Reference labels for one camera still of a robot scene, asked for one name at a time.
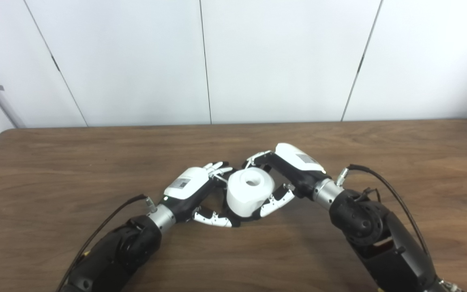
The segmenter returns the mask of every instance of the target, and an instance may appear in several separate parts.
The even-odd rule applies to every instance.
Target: robotic hand
[[[274,180],[265,170],[245,164],[243,170],[228,178],[227,187],[223,188],[222,211],[216,213],[203,207],[195,213],[194,220],[212,226],[239,227],[241,222],[263,218],[295,197],[290,184],[274,187]]]
[[[223,175],[234,170],[227,166],[227,162],[218,162],[185,170],[165,189],[158,206],[145,196],[129,200],[123,206],[146,198],[150,212],[129,219],[122,226],[106,234],[91,248],[91,251],[83,255],[79,254],[61,281],[58,291],[118,292],[122,290],[136,270],[158,250],[163,233],[175,223],[191,220],[201,202],[213,188],[226,187]],[[104,224],[122,207],[117,209]]]
[[[441,280],[435,273],[426,244],[397,192],[379,174],[351,165],[337,182],[306,153],[290,144],[278,144],[276,151],[260,152],[246,161],[246,167],[271,168],[295,187],[299,198],[309,198],[329,211],[332,224],[339,228],[365,265],[376,284],[385,292],[461,292],[456,285]],[[342,187],[349,170],[369,172],[380,179],[407,212],[421,246],[397,216],[364,192]]]

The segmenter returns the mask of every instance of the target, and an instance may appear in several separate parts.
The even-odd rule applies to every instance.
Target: robotic arm
[[[106,234],[91,251],[77,257],[61,281],[61,292],[122,290],[136,270],[159,249],[163,233],[176,223],[191,220],[213,188],[226,187],[222,176],[234,170],[227,166],[227,162],[218,162],[191,167],[165,189],[158,206],[146,198],[150,212],[129,219]]]
[[[365,192],[341,186],[347,169],[336,183],[318,162],[290,144],[278,144],[275,152],[257,153],[246,161],[246,167],[260,166],[287,178],[297,197],[309,198],[329,211],[332,224],[343,232],[385,292],[461,291],[439,279],[428,251],[423,251],[393,212],[369,200]]]

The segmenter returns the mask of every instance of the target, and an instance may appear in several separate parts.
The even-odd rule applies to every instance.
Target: black robot forearm
[[[386,292],[443,292],[430,257],[387,207],[344,190],[329,208],[376,284]]]
[[[62,292],[119,292],[161,243],[148,216],[137,216],[110,231],[71,270]]]

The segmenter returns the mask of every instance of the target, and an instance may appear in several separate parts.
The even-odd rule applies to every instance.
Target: black cable
[[[88,240],[86,240],[86,242],[83,244],[83,246],[80,248],[80,250],[79,250],[78,253],[76,254],[75,258],[73,259],[72,263],[70,264],[70,267],[66,270],[66,273],[65,273],[64,276],[62,277],[61,283],[59,283],[59,286],[57,287],[57,289],[55,290],[55,292],[59,292],[59,291],[61,290],[61,288],[64,286],[64,283],[66,282],[66,279],[67,279],[68,276],[70,275],[71,270],[73,270],[73,267],[75,266],[77,260],[78,260],[79,257],[82,255],[82,253],[85,251],[85,249],[89,246],[89,244],[91,243],[91,241],[93,240],[93,238],[95,238],[95,236],[102,230],[102,228],[104,228],[104,226],[106,226],[106,224],[107,224],[116,214],[118,214],[119,211],[121,211],[122,209],[124,209],[124,207],[126,207],[127,205],[129,205],[129,204],[131,204],[131,203],[134,203],[135,201],[143,200],[143,199],[146,199],[146,198],[147,198],[147,197],[144,196],[143,194],[130,198],[130,199],[127,200],[125,203],[123,203],[120,207],[118,207],[113,213],[111,213],[111,215],[109,215],[109,216],[104,220],[104,222],[102,222],[102,224],[100,224],[100,226],[93,232],[93,234],[88,238]]]
[[[368,198],[369,194],[371,194],[372,192],[376,192],[376,197],[378,198],[378,202],[381,203],[381,195],[379,194],[379,191],[378,189],[371,189],[370,187],[366,188],[361,196],[359,198],[356,198],[356,200],[354,200],[355,202],[361,202],[363,200],[365,200],[366,198]]]
[[[406,207],[405,202],[402,200],[401,196],[397,193],[397,191],[389,184],[389,182],[384,179],[379,173],[375,172],[374,170],[371,170],[368,167],[361,166],[361,165],[356,165],[356,164],[351,164],[347,167],[347,170],[359,170],[361,172],[367,172],[368,174],[372,174],[375,176],[377,179],[379,179],[386,187],[389,189],[389,191],[392,193],[394,198],[397,200],[397,202],[401,205],[401,208],[405,212],[406,216],[408,217],[408,220],[410,221],[410,224],[412,224],[413,230],[415,231],[417,238],[419,239],[419,242],[421,244],[421,247],[423,248],[424,253],[431,258],[430,252],[428,251],[428,247],[426,246],[426,242],[424,241],[423,235],[421,234],[421,231],[419,230],[419,227],[417,227],[416,221],[413,219],[412,214],[410,214],[410,211]]]

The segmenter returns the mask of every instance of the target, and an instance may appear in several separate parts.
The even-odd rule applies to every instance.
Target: hole in cylinder
[[[243,179],[247,185],[250,185],[252,187],[256,187],[257,185],[260,185],[263,181],[263,178],[257,172],[246,172],[244,174]]]

